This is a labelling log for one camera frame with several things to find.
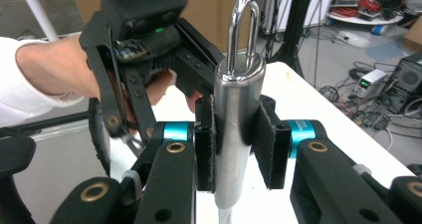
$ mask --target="black speaker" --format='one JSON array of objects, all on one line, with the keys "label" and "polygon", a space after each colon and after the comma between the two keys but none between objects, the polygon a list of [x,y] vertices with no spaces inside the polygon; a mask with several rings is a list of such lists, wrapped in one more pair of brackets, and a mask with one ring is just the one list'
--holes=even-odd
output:
[{"label": "black speaker", "polygon": [[395,87],[408,93],[420,93],[422,89],[422,53],[401,59],[390,81],[395,82]]}]

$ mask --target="padlock shackle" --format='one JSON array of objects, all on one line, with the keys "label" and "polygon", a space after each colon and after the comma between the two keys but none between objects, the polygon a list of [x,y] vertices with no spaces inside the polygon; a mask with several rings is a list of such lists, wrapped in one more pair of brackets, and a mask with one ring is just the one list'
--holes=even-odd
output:
[{"label": "padlock shackle", "polygon": [[227,71],[232,76],[235,72],[236,57],[238,53],[238,41],[240,33],[241,20],[245,13],[246,7],[251,6],[251,25],[249,28],[248,48],[246,52],[246,65],[249,69],[256,51],[256,43],[258,38],[258,22],[260,19],[259,0],[238,0],[233,9],[232,18],[229,27],[229,41],[227,46]]}]

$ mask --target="white tabletop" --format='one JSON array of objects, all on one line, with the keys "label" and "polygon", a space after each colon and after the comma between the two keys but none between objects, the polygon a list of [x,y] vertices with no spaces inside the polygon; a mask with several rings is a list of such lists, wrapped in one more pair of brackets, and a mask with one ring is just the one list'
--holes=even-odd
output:
[{"label": "white tabletop", "polygon": [[[283,63],[267,65],[263,95],[277,101],[280,119],[318,119],[330,140],[372,171],[372,176],[389,187],[396,176],[413,175],[369,135],[322,97],[306,81]],[[170,87],[154,108],[157,120],[194,120],[184,95]],[[111,176],[120,179],[135,161],[129,150],[115,140],[111,143]],[[285,189],[267,190],[254,156],[248,161],[242,196],[233,208],[233,223],[298,223],[290,201],[295,160],[290,159]],[[197,193],[197,223],[218,223],[214,196]]]}]

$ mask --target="person's arm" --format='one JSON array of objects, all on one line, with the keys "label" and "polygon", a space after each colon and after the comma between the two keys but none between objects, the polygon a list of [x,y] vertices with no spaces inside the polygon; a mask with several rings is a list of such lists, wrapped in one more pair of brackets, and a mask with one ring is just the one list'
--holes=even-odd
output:
[{"label": "person's arm", "polygon": [[[79,36],[52,43],[0,38],[0,48],[0,126],[71,106],[82,97],[100,97]],[[171,82],[170,72],[163,72],[148,86],[152,105]]]}]

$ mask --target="white pole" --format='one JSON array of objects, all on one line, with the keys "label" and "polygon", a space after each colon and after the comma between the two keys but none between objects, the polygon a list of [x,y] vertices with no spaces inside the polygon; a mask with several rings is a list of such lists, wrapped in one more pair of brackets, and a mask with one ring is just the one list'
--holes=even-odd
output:
[{"label": "white pole", "polygon": [[37,19],[38,23],[40,24],[41,28],[44,31],[44,34],[47,36],[50,42],[54,42],[59,40],[57,33],[51,24],[49,18],[47,17],[46,12],[44,11],[43,7],[39,0],[26,0],[29,7],[32,10],[35,18]]}]

